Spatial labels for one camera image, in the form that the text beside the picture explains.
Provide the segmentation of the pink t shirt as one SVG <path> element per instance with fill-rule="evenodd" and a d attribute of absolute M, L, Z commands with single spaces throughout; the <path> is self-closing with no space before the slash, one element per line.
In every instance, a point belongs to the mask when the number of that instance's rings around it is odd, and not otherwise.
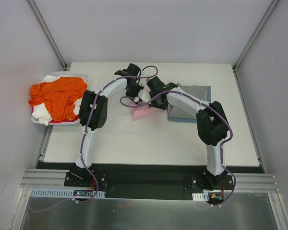
<path fill-rule="evenodd" d="M 144 118 L 144 117 L 158 111 L 157 108 L 149 107 L 149 105 L 145 105 L 142 107 L 130 108 L 130 110 L 131 110 L 131 114 L 132 114 L 134 119 L 141 119 L 141 118 Z"/>

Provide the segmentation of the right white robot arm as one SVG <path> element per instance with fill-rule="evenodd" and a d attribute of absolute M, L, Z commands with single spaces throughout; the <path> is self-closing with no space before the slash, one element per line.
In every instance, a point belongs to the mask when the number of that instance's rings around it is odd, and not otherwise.
<path fill-rule="evenodd" d="M 196 182 L 199 187 L 208 190 L 219 188 L 227 175 L 224 144 L 233 136 L 222 105 L 218 101 L 202 101 L 172 82 L 163 83 L 158 77 L 153 77 L 146 84 L 150 89 L 152 107 L 165 109 L 172 105 L 196 116 L 197 133 L 207 151 L 206 173 Z"/>

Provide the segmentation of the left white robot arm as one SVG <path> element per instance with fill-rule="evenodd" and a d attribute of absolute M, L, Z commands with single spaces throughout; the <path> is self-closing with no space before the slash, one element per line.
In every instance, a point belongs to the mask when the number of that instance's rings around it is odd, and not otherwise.
<path fill-rule="evenodd" d="M 100 90 L 84 92 L 79 111 L 82 140 L 75 160 L 77 167 L 89 168 L 93 164 L 96 136 L 107 120 L 108 101 L 122 91 L 128 97 L 137 97 L 144 88 L 139 84 L 141 73 L 141 69 L 131 63 L 126 69 L 116 71 L 113 80 Z"/>

